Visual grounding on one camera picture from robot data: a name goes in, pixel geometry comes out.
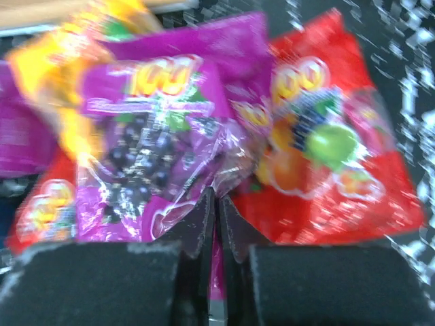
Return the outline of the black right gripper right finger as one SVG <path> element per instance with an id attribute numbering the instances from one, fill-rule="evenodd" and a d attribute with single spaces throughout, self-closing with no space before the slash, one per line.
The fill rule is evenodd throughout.
<path id="1" fill-rule="evenodd" d="M 228 325 L 433 325 L 426 271 L 388 240 L 279 246 L 219 201 Z"/>

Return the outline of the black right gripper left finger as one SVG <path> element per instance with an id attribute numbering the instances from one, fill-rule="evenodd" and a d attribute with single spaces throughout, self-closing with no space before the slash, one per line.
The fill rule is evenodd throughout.
<path id="1" fill-rule="evenodd" d="M 1 283 L 2 325 L 207 325 L 215 194 L 149 242 L 43 242 Z"/>

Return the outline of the purple grape candy bag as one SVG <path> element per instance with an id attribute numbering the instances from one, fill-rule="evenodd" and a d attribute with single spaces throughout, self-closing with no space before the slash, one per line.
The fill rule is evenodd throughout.
<path id="1" fill-rule="evenodd" d="M 251 12 L 106 42 L 82 80 L 103 151 L 77 163 L 77 238 L 150 242 L 211 188 L 250 176 L 271 127 L 266 18 Z"/>

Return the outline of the yellow orange candy bag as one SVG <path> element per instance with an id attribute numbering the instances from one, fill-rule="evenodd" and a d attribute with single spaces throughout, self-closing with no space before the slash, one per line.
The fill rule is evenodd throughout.
<path id="1" fill-rule="evenodd" d="M 142 1 L 88 1 L 55 29 L 33 37 L 6 56 L 21 95 L 57 135 L 71 158 L 99 157 L 101 132 L 80 113 L 80 88 L 91 67 L 114 60 L 103 41 L 118 42 L 162 31 Z"/>

